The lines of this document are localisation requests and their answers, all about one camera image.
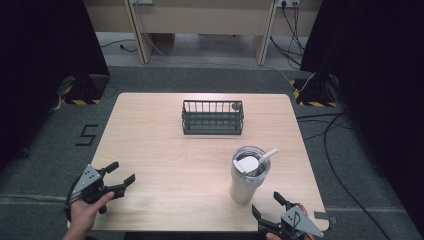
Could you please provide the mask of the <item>person's right hand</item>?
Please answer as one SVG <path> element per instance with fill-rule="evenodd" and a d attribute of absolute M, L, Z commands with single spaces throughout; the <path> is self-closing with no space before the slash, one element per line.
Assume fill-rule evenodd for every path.
<path fill-rule="evenodd" d="M 298 207 L 303 211 L 303 213 L 306 216 L 308 216 L 308 212 L 307 212 L 306 208 L 301 203 L 298 203 Z M 275 235 L 273 233 L 268 232 L 265 235 L 265 240 L 283 240 L 283 239 L 281 239 L 280 237 L 278 237 L 277 235 Z M 306 234 L 303 235 L 302 240 L 315 240 L 315 238 L 314 238 L 313 235 L 306 233 Z"/>

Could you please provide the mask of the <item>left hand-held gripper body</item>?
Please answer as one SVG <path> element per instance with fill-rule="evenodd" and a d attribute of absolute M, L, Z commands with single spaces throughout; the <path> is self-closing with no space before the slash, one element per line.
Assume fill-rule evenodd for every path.
<path fill-rule="evenodd" d="M 126 189 L 117 190 L 116 185 L 106 186 L 104 177 L 98 173 L 100 169 L 95 169 L 91 164 L 88 164 L 83 173 L 71 185 L 68 193 L 68 206 L 76 200 L 83 200 L 87 204 L 97 202 L 102 196 L 109 192 L 114 193 L 114 199 L 122 198 L 125 195 Z"/>

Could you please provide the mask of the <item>dark wire basket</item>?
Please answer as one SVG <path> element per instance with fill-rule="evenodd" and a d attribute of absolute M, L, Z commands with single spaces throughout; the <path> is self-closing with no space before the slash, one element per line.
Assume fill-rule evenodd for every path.
<path fill-rule="evenodd" d="M 241 100 L 184 100 L 185 135 L 241 135 L 244 109 Z"/>

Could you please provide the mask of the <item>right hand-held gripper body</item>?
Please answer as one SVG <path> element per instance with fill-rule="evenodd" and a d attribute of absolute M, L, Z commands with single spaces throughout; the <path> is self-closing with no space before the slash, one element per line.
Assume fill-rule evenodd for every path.
<path fill-rule="evenodd" d="M 270 232 L 283 240 L 302 240 L 306 233 L 313 235 L 315 240 L 324 237 L 324 233 L 303 213 L 298 204 L 283 213 L 279 223 L 264 220 L 264 225 L 258 224 L 258 232 L 264 236 Z"/>

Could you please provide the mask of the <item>person's left hand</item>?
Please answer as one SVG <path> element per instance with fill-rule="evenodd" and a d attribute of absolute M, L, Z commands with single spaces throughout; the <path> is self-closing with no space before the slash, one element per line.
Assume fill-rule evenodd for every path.
<path fill-rule="evenodd" d="M 110 202 L 113 197 L 114 193 L 109 192 L 93 204 L 87 204 L 83 200 L 75 201 L 71 205 L 71 224 L 69 228 L 84 229 L 88 235 L 94 226 L 97 212 Z"/>

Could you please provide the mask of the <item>black curtain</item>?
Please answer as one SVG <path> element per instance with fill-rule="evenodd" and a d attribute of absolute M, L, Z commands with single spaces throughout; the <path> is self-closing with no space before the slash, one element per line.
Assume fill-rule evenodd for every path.
<path fill-rule="evenodd" d="M 83 0 L 0 0 L 0 172 L 29 145 L 65 78 L 108 73 Z"/>
<path fill-rule="evenodd" d="M 424 235 L 424 0 L 322 0 L 302 67 L 333 74 Z"/>

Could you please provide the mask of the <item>white tumbler with straw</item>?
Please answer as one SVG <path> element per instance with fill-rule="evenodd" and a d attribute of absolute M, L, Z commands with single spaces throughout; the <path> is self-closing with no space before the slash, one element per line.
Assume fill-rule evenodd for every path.
<path fill-rule="evenodd" d="M 230 196 L 239 204 L 247 204 L 262 185 L 271 169 L 271 158 L 279 150 L 268 152 L 256 146 L 243 146 L 232 157 Z"/>

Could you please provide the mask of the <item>grey tape strip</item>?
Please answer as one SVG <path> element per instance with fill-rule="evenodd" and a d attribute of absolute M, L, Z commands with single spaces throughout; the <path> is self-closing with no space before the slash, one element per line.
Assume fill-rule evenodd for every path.
<path fill-rule="evenodd" d="M 321 220 L 328 220 L 329 223 L 330 223 L 330 225 L 331 224 L 338 224 L 337 217 L 336 216 L 329 215 L 326 212 L 317 212 L 317 211 L 314 211 L 314 218 L 315 219 L 321 219 Z"/>

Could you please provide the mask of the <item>beige wooden desk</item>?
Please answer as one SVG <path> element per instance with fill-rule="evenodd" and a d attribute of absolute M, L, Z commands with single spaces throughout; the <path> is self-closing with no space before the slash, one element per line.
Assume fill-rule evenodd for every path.
<path fill-rule="evenodd" d="M 245 35 L 265 63 L 271 37 L 310 35 L 323 0 L 278 8 L 277 0 L 83 0 L 97 32 L 131 32 L 139 59 L 150 61 L 153 34 Z"/>

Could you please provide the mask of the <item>black stand base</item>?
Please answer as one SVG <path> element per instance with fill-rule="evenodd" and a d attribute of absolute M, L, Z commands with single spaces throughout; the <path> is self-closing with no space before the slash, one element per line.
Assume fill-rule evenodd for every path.
<path fill-rule="evenodd" d="M 301 106 L 336 107 L 336 96 L 331 89 L 330 75 L 315 73 L 309 77 L 295 78 L 290 81 L 295 101 Z"/>
<path fill-rule="evenodd" d="M 110 77 L 102 74 L 89 74 L 86 78 L 71 79 L 62 96 L 62 104 L 99 104 Z"/>

